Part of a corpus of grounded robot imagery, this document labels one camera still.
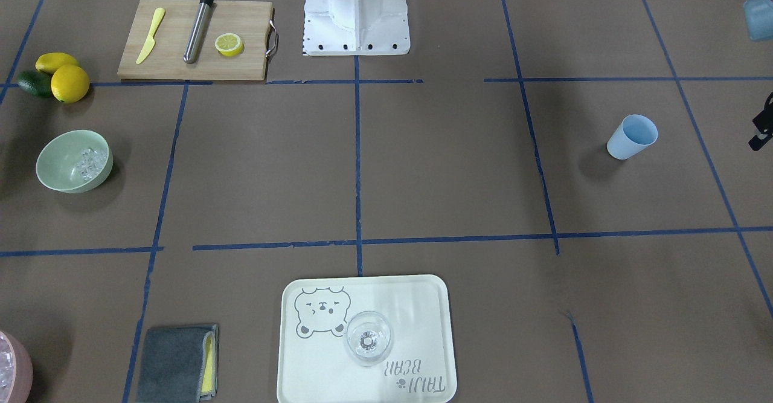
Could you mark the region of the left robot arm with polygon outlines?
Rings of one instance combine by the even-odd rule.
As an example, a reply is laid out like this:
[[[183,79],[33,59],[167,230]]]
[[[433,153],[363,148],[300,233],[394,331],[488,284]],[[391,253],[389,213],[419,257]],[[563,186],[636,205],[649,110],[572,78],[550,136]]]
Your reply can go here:
[[[753,42],[764,42],[772,39],[772,0],[747,0],[743,4],[743,14],[746,21],[746,32]],[[771,140],[772,131],[772,95],[765,100],[762,111],[757,114],[752,123],[755,136],[748,142],[750,148],[757,152]]]

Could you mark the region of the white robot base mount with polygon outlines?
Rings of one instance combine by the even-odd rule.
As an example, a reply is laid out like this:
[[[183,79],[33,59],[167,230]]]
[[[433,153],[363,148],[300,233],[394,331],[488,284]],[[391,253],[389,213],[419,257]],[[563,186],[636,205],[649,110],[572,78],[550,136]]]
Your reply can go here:
[[[411,50],[408,0],[305,0],[305,56],[402,56]]]

